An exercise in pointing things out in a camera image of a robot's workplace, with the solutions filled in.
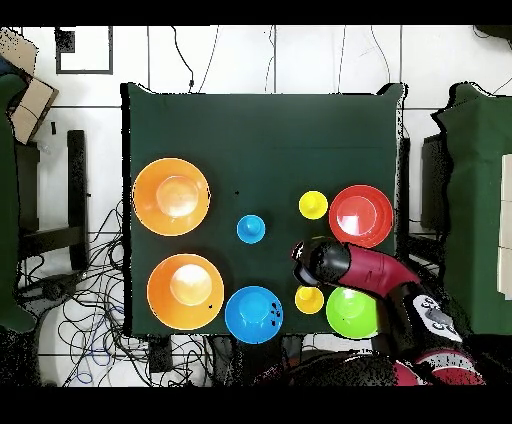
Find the orange bowl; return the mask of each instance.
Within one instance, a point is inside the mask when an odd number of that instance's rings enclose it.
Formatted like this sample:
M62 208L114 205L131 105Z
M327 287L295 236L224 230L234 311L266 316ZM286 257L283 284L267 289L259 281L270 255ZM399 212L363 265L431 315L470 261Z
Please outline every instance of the orange bowl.
M135 214L149 230L179 236L196 228L210 206L204 175L191 163L177 158L151 162L133 184Z
M210 323L224 302L217 268L202 256L179 254L158 264L149 277L148 303L168 327L195 330Z

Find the tiled floor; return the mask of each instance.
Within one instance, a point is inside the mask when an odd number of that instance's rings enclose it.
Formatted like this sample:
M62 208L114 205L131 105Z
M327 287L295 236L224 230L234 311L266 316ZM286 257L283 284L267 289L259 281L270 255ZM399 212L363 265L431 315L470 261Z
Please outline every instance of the tiled floor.
M273 59L274 34L269 33L270 25L176 29L181 53L194 71L194 92L202 85L201 92L204 93L271 93L275 84L277 93L333 93L338 90L342 93L376 93L387 82L408 84L404 122L412 144L412 220L419 220L421 213L421 144L426 136L439 131L430 114L446 106L448 90L454 83L473 81L492 93L512 77L512 50L507 42L475 33L472 25L373 28L369 25L278 25L276 57ZM114 27L112 75L57 75L54 29L24 27L19 30L39 48L36 76L59 90L54 107L35 137L44 152L39 167L41 228L67 224L66 132L83 129L91 194L89 229L90 237L94 239L108 211L121 199L119 84L130 81L154 92L186 92L190 72L177 53L171 27ZM63 66L71 66L70 63L100 66L105 60L95 55L105 49L92 46L107 45L105 28L86 31L77 27L71 30L76 31L76 51L67 55L75 57L62 60ZM216 35L215 53L203 84ZM512 95L512 83L501 88L498 94ZM56 123L55 135L51 132L51 122ZM115 219L110 220L103 230L111 234L101 234L95 243L114 237L117 231ZM411 223L411 230L420 230L419 224ZM38 262L37 258L29 260L28 269ZM46 263L38 272L39 275L49 275L66 270L69 270L69 260L67 250L62 249L46 255ZM66 313L76 317L87 315L73 302L66 305ZM74 367L68 356L69 347L57 334L62 318L62 308L48 315L43 323L39 347L43 378L58 384L63 383ZM62 326L61 334L69 341L74 331ZM328 336L309 336L306 344L312 343L339 350L353 345L369 347L366 341L354 343ZM94 381L87 383L87 377L84 377L80 382L75 378L72 385L98 385L109 369L112 385L144 385L133 365L120 359L111 369L96 364L91 358L82 361L80 367L85 367L85 371L79 368L79 374L87 372L89 367L88 374L93 375ZM139 372L144 372L144 366L140 364ZM103 385L109 385L106 379Z

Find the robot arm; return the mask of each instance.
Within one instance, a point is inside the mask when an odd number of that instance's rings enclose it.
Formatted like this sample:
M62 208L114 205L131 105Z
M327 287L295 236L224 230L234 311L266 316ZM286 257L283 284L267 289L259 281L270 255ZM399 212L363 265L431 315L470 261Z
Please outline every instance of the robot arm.
M378 299L379 338L386 340L385 353L428 364L433 374L448 372L442 378L449 383L454 375L470 384L483 381L451 317L425 290L419 276L394 257L316 237L297 244L292 258L301 285L350 287Z

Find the dark green table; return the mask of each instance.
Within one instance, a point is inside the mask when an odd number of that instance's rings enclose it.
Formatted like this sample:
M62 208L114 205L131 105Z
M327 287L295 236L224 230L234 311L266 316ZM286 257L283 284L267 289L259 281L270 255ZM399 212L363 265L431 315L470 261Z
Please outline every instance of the dark green table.
M172 95L122 84L125 307L132 334L187 333L161 324L146 299L154 267L177 253L199 254L218 268L225 302L247 285L274 292L284 310L282 333L332 332L325 309L304 315L294 304L292 248L331 234L327 215L307 220L298 201L308 190L332 201L352 184L375 186L393 201L402 91L394 84L380 95ZM196 165L212 194L204 221L179 237L147 230L128 203L137 174L162 157ZM267 227L255 245L236 235L238 220L250 213ZM377 249L393 253L393 234ZM329 290L324 294L327 300ZM228 333L224 307L209 325L189 333Z

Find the yellow cup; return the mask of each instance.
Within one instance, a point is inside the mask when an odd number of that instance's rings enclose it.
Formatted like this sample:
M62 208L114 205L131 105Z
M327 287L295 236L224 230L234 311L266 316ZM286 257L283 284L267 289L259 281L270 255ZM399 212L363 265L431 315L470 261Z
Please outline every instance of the yellow cup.
M308 219L319 219L329 207L327 198L319 191L308 191L299 200L299 211Z
M304 314L316 314L324 306L324 295L316 287L300 286L295 293L295 306Z

